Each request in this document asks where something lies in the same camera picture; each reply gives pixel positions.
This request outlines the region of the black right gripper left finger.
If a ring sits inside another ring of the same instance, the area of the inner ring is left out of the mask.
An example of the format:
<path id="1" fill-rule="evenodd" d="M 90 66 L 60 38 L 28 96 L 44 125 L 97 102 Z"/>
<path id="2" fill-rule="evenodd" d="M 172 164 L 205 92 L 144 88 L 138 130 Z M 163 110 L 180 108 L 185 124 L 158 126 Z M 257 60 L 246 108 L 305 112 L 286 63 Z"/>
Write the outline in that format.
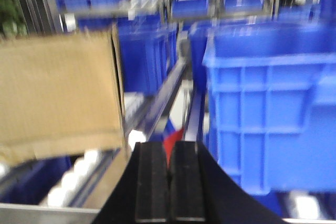
<path id="1" fill-rule="evenodd" d="M 139 144 L 139 170 L 135 203 L 136 223 L 169 221 L 166 153 L 161 142 Z"/>

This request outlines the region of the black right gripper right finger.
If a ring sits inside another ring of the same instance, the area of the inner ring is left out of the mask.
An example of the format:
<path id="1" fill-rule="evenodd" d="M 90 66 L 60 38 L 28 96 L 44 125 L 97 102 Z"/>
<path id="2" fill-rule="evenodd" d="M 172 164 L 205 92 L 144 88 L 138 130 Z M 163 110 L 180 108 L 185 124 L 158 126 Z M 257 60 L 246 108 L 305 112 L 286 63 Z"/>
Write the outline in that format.
<path id="1" fill-rule="evenodd" d="M 172 222 L 204 222 L 204 198 L 195 142 L 176 142 L 170 158 Z"/>

